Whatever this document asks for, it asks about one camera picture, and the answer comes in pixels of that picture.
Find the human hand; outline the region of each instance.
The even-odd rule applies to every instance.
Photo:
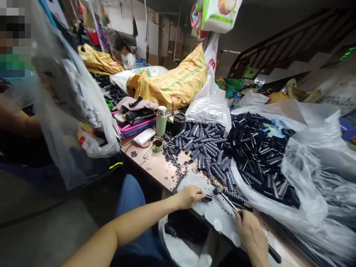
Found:
[[[268,239],[258,219],[249,211],[241,210],[243,220],[234,210],[241,242],[247,250],[253,266],[269,266]]]
[[[206,197],[206,194],[203,193],[201,188],[195,185],[189,185],[172,196],[172,199],[175,201],[178,210],[186,210],[193,207],[196,202],[204,197]]]

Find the human arm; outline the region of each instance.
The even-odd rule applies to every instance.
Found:
[[[42,135],[36,116],[29,117],[23,111],[11,112],[0,105],[0,129],[26,138]]]
[[[200,188],[190,185],[169,198],[129,211],[100,228],[63,267],[109,266],[119,247],[139,237],[167,214],[191,208],[205,196]]]
[[[249,211],[241,210],[243,220],[234,210],[241,242],[253,267],[271,267],[268,260],[268,239],[258,219]]]

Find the green thermos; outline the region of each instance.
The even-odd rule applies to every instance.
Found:
[[[166,131],[167,109],[165,106],[159,106],[156,114],[156,135],[162,136]]]

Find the gray fabric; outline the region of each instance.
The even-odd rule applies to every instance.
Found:
[[[148,108],[151,110],[157,110],[158,109],[158,105],[152,103],[151,101],[148,100],[141,100],[135,107],[130,107],[129,104],[131,103],[135,103],[137,99],[134,99],[132,97],[125,97],[123,98],[117,105],[116,105],[116,109],[119,110],[120,112],[122,112],[122,106],[124,106],[125,108],[127,108],[130,111],[136,111],[136,110],[140,110],[143,108]]]

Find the white power bank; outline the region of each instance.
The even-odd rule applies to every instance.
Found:
[[[138,136],[136,136],[133,141],[140,145],[143,146],[152,136],[156,134],[156,130],[152,128],[148,128],[144,130],[142,133],[140,133]]]

